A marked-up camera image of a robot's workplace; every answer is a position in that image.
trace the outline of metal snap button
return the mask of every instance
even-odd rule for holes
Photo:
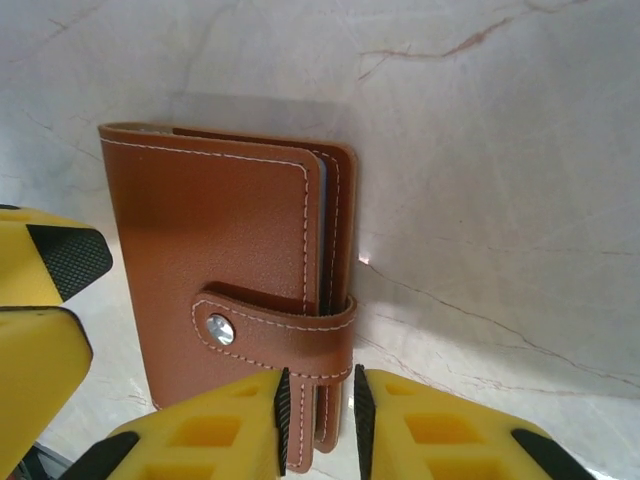
[[[231,345],[235,339],[233,325],[222,315],[214,313],[207,318],[207,330],[209,334],[222,345]]]

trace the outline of stitching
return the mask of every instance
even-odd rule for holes
[[[333,160],[334,165],[336,166],[336,214],[333,223],[333,245],[331,247],[331,268],[329,270],[329,309],[331,309],[332,301],[333,301],[333,272],[334,265],[336,262],[336,243],[338,240],[338,216],[340,215],[340,166],[338,165],[338,161],[332,157],[331,155],[320,152],[318,150],[312,150],[313,153],[317,155],[322,155],[323,157],[330,158]],[[325,411],[324,411],[324,427],[322,429],[322,439],[320,442],[324,442],[325,438],[327,438],[327,425],[329,423],[329,388],[325,387]]]
[[[266,323],[267,325],[273,325],[275,327],[286,328],[286,329],[289,329],[289,330],[300,330],[302,332],[335,332],[337,330],[342,330],[343,328],[347,328],[356,319],[356,317],[354,315],[354,316],[351,317],[351,319],[349,319],[348,322],[346,322],[346,323],[344,323],[342,325],[339,325],[337,327],[318,327],[318,328],[298,327],[298,326],[294,326],[294,325],[286,325],[284,323],[272,322],[271,320],[265,320],[264,318],[254,317],[253,315],[247,315],[246,313],[239,312],[237,310],[234,310],[233,308],[229,308],[229,307],[227,307],[225,305],[221,305],[219,303],[212,302],[210,300],[199,300],[198,302],[196,302],[193,305],[192,308],[196,309],[200,305],[202,305],[203,303],[205,303],[207,305],[213,305],[213,306],[218,307],[218,308],[222,308],[222,309],[224,309],[224,310],[226,310],[228,312],[235,313],[236,315],[240,315],[241,317],[249,318],[251,320],[256,320],[256,321],[261,322],[261,323]]]
[[[300,385],[300,448],[298,449],[298,453],[300,455],[298,459],[298,463],[287,463],[287,467],[298,468],[302,465],[302,451],[304,446],[304,383]]]
[[[149,150],[162,150],[165,152],[176,152],[176,153],[189,153],[189,154],[193,154],[193,155],[204,155],[204,156],[208,156],[208,157],[226,157],[226,158],[235,158],[237,160],[249,160],[249,161],[253,161],[253,162],[261,162],[261,163],[273,163],[276,165],[288,165],[288,166],[292,166],[292,167],[297,167],[299,169],[302,170],[302,173],[304,175],[304,222],[303,222],[303,246],[302,246],[302,252],[303,252],[303,280],[302,280],[302,312],[304,314],[307,313],[307,260],[308,260],[308,256],[307,256],[307,227],[309,224],[309,219],[308,219],[308,215],[309,215],[309,177],[307,175],[307,169],[299,164],[299,163],[290,163],[290,162],[284,162],[282,160],[267,160],[264,158],[253,158],[253,157],[243,157],[240,155],[230,155],[230,154],[226,154],[226,153],[216,153],[216,152],[200,152],[197,150],[181,150],[179,148],[168,148],[168,147],[158,147],[155,145],[141,145],[138,143],[127,143],[127,142],[117,142],[115,140],[108,140],[106,138],[102,138],[101,139],[103,142],[105,143],[112,143],[114,145],[122,145],[125,147],[133,147],[133,148],[146,148]]]
[[[250,363],[251,365],[257,365],[258,367],[266,368],[267,370],[280,370],[278,367],[274,367],[273,365],[267,365],[266,363],[258,362],[257,360],[252,360],[242,355],[237,355],[235,353],[227,352],[226,350],[218,348],[215,345],[212,345],[209,342],[207,342],[204,339],[204,337],[200,334],[200,330],[198,329],[198,324],[196,323],[196,306],[195,305],[191,307],[191,323],[193,324],[193,329],[196,331],[196,335],[198,335],[198,338],[200,339],[200,341],[203,344],[205,344],[207,348],[211,350],[215,350],[216,352],[222,353],[223,355],[226,355],[228,357],[236,358],[238,360],[242,360],[243,362]],[[326,380],[329,378],[340,378],[343,375],[349,373],[350,371],[351,371],[351,366],[344,369],[342,372],[336,373],[333,375],[308,375],[306,373],[296,373],[296,372],[289,372],[289,375],[293,377],[307,378],[307,379],[313,379],[313,380],[319,380],[319,379]]]
[[[329,387],[324,387],[324,427],[322,428],[322,438],[320,443],[327,438],[327,424],[329,423]]]

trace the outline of wallet strap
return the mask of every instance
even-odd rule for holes
[[[305,383],[334,385],[351,372],[356,307],[349,297],[346,308],[335,315],[293,315],[203,291],[194,298],[191,321],[211,350],[266,369],[286,367]],[[209,333],[206,323],[213,315],[231,324],[234,339],[229,345]]]

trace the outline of white marble countertop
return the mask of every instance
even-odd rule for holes
[[[116,259],[69,302],[96,357],[47,446],[151,411],[95,127],[160,120],[353,145],[356,360],[640,479],[637,1],[0,4],[0,202]],[[307,478],[357,478],[345,413]]]

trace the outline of card holder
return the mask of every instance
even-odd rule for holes
[[[351,371],[355,155],[164,125],[99,131],[155,404],[287,367],[288,467],[307,471],[314,446],[337,443]]]

